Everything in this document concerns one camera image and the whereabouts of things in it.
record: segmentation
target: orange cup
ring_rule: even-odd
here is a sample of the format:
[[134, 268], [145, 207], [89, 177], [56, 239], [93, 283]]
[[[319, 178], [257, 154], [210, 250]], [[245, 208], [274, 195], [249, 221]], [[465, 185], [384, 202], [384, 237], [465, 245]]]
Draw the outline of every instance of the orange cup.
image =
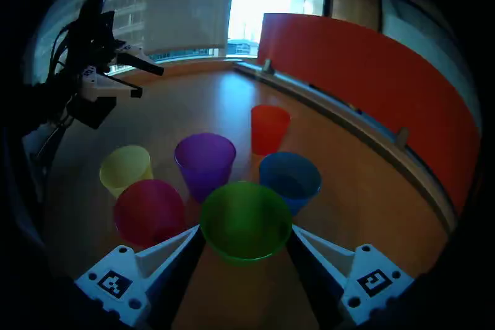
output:
[[251, 149], [254, 154], [276, 152], [290, 124], [290, 115], [277, 106], [258, 105], [251, 110]]

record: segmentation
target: red cup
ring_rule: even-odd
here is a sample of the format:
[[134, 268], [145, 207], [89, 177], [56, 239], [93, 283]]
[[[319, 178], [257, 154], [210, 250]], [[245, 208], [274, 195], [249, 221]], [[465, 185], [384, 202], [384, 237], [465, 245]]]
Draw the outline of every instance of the red cup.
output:
[[148, 248], [185, 231], [184, 204], [172, 186], [142, 180], [117, 199], [114, 220], [126, 241]]
[[276, 152], [290, 124], [290, 115], [277, 106], [258, 105], [251, 110], [251, 149], [254, 154]]

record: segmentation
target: wall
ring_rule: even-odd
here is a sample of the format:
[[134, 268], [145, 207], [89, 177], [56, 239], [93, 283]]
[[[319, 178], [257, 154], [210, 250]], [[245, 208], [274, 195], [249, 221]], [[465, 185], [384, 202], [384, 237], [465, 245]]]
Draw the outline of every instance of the wall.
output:
[[461, 213], [480, 145], [454, 86], [419, 54], [377, 32], [326, 17], [266, 14], [258, 62], [314, 84], [385, 127], [410, 131], [408, 145]]
[[383, 34], [414, 50], [430, 62], [462, 97], [476, 127], [481, 132], [481, 110], [473, 82], [463, 74], [462, 64], [456, 63], [438, 44], [416, 27], [393, 15], [384, 16]]
[[469, 67], [455, 37], [448, 30], [440, 27], [425, 13], [403, 0], [382, 0], [382, 11], [384, 16], [393, 15], [408, 22], [424, 36], [432, 40], [457, 65], [467, 83], [474, 87], [475, 84], [472, 81]]

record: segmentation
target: purple cup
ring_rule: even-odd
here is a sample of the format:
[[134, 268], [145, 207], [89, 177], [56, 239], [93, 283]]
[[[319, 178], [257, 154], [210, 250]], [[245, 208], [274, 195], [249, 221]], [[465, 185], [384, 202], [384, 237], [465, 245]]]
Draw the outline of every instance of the purple cup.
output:
[[223, 136], [205, 132], [183, 139], [174, 155], [189, 193], [202, 203], [211, 192], [228, 182], [236, 147]]

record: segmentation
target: green cup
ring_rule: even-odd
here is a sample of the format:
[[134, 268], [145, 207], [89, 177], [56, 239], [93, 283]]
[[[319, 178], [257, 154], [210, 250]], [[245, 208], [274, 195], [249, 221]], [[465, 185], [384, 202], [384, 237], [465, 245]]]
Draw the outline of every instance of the green cup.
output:
[[274, 191], [249, 182], [216, 189], [203, 202], [201, 230], [227, 261], [250, 263], [281, 250], [292, 231], [292, 217]]

